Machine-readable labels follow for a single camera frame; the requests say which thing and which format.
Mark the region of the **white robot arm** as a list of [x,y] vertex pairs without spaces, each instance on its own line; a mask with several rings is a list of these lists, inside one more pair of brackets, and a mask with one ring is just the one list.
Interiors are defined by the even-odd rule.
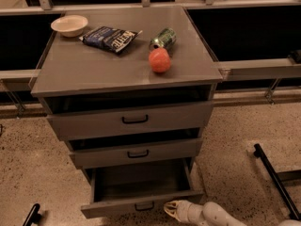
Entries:
[[164,204],[164,210],[179,222],[195,226],[246,226],[215,202],[171,201]]

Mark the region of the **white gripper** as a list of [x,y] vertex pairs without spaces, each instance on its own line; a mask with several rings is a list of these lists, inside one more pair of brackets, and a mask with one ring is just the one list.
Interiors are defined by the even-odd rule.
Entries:
[[206,225],[203,216],[203,205],[194,204],[189,201],[171,201],[164,204],[164,211],[179,222],[195,225]]

